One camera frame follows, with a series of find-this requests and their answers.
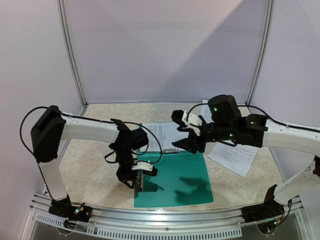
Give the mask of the folder cover metal clip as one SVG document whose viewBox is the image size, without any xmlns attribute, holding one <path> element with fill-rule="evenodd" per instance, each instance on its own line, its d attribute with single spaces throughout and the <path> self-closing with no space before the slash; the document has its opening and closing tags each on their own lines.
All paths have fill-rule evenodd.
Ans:
<svg viewBox="0 0 320 240">
<path fill-rule="evenodd" d="M 135 177 L 134 189 L 137 193 L 143 192 L 144 174 L 142 170 L 138 170 Z"/>
</svg>

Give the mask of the folder spine metal clip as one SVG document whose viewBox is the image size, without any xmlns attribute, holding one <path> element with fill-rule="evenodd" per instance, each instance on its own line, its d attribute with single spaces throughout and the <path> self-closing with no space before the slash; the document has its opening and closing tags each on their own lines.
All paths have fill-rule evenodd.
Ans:
<svg viewBox="0 0 320 240">
<path fill-rule="evenodd" d="M 163 154 L 178 154 L 180 153 L 180 150 L 177 148 L 170 148 L 170 149 L 164 149 L 162 151 Z"/>
</svg>

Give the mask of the green file folder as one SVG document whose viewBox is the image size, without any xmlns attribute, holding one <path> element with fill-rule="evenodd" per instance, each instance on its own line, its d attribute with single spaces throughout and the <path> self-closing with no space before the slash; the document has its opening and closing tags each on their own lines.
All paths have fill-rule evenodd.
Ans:
<svg viewBox="0 0 320 240">
<path fill-rule="evenodd" d="M 134 193 L 135 208 L 168 208 L 214 202 L 202 153 L 164 154 L 156 176 L 143 175 L 142 192 Z"/>
</svg>

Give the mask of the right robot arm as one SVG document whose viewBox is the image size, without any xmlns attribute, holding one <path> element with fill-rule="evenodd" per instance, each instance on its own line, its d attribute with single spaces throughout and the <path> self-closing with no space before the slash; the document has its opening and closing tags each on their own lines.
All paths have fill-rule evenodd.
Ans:
<svg viewBox="0 0 320 240">
<path fill-rule="evenodd" d="M 291 125 L 271 118 L 267 113 L 242 116 L 233 95 L 212 97 L 207 105 L 211 122 L 191 110 L 174 110 L 173 122 L 179 132 L 188 136 L 172 145 L 192 154 L 203 153 L 207 143 L 225 143 L 231 147 L 278 147 L 312 154 L 314 159 L 305 169 L 270 189 L 270 196 L 259 206 L 262 218 L 269 218 L 301 191 L 320 183 L 320 130 L 317 127 Z"/>
</svg>

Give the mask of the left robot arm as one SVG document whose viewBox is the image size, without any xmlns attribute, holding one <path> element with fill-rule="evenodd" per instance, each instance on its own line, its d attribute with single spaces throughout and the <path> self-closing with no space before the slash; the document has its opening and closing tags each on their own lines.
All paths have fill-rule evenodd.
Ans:
<svg viewBox="0 0 320 240">
<path fill-rule="evenodd" d="M 153 171 L 150 162 L 133 158 L 133 151 L 148 145 L 147 133 L 142 128 L 131 130 L 119 119 L 99 120 L 60 112 L 55 105 L 42 114 L 31 129 L 33 155 L 38 163 L 55 209 L 63 216 L 74 213 L 74 205 L 66 200 L 66 191 L 59 164 L 58 149 L 61 140 L 78 139 L 109 144 L 119 165 L 117 177 L 121 182 L 134 181 L 136 172 Z"/>
</svg>

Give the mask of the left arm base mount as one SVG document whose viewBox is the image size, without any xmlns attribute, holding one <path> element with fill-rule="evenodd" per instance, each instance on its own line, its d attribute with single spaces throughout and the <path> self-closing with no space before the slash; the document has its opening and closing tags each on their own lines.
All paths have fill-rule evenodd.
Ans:
<svg viewBox="0 0 320 240">
<path fill-rule="evenodd" d="M 79 221 L 88 223 L 92 216 L 93 208 L 80 203 L 79 206 L 73 205 L 69 196 L 62 200 L 52 199 L 48 213 L 58 217 L 68 219 L 69 221 Z"/>
</svg>

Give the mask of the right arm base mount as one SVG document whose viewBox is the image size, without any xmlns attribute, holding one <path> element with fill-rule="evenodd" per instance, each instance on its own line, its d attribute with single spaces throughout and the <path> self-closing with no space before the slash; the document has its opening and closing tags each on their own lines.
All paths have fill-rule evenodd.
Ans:
<svg viewBox="0 0 320 240">
<path fill-rule="evenodd" d="M 284 204 L 280 204 L 273 199 L 260 204 L 245 206 L 240 210 L 245 223 L 285 216 Z"/>
</svg>

